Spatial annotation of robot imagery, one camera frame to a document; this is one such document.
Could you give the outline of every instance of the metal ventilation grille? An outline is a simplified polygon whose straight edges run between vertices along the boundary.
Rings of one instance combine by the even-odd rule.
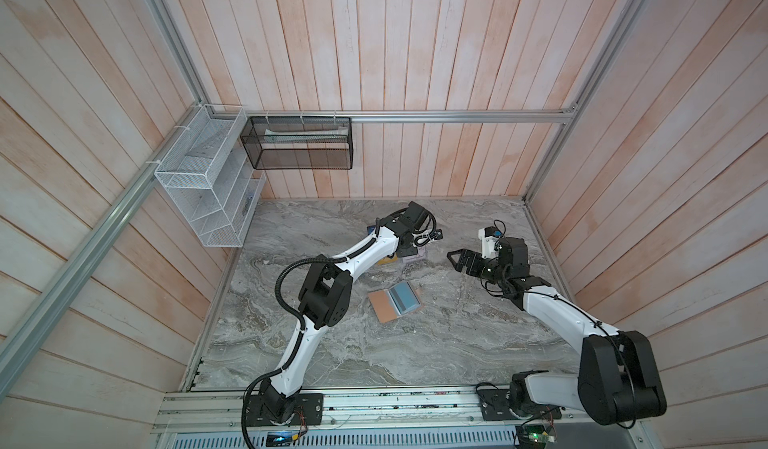
[[[266,447],[267,431],[252,431],[256,447]],[[412,429],[323,429],[310,430],[301,439],[284,447],[509,447],[513,426],[424,427]],[[245,447],[239,432],[212,432],[177,435],[173,449]]]

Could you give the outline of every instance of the aluminum frame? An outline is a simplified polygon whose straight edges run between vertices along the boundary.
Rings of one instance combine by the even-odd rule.
[[[191,118],[194,114],[193,109],[187,110],[182,117],[182,123],[186,123]],[[24,318],[0,345],[0,402],[10,392],[16,380],[77,297],[80,289],[107,255],[114,241],[147,199],[156,182],[155,164],[162,159],[183,132],[183,128],[177,128],[174,134],[155,151],[141,171],[126,186],[110,211],[101,217],[91,233],[88,233],[78,248],[72,252],[69,261],[56,272],[35,299],[32,307],[27,310]]]
[[[570,110],[251,110],[266,117],[351,118],[353,123],[553,123],[566,124]]]

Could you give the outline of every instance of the wire shelf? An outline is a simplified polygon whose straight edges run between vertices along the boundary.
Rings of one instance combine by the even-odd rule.
[[[214,188],[247,117],[240,106],[200,106],[155,170],[165,188]]]

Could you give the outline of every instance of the marble surface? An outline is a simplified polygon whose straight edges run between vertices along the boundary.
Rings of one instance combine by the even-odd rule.
[[[345,318],[326,333],[312,359],[305,387],[508,383],[515,372],[531,369],[576,372],[577,354],[557,334],[510,301],[486,294],[446,258],[456,249],[479,251],[478,229],[500,219],[507,235],[528,244],[532,274],[552,281],[522,204],[416,201],[435,214],[445,239],[427,245],[426,259],[375,265],[358,279]],[[244,387],[274,369],[296,323],[275,301],[280,271],[297,259],[342,252],[365,236],[375,217],[407,204],[260,202],[196,386]],[[294,307],[305,274],[297,269],[283,283],[283,296]],[[383,325],[366,294],[401,280],[421,288],[424,308]]]

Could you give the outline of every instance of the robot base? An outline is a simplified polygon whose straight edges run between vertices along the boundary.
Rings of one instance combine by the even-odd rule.
[[[285,425],[298,426],[301,424],[296,413],[299,409],[304,413],[304,420],[307,426],[320,425],[322,420],[322,394],[296,394],[296,405],[294,408],[293,419],[288,420]],[[246,414],[246,425],[248,427],[275,426],[270,420],[271,413],[264,406],[262,397],[254,394],[248,400],[248,412]]]

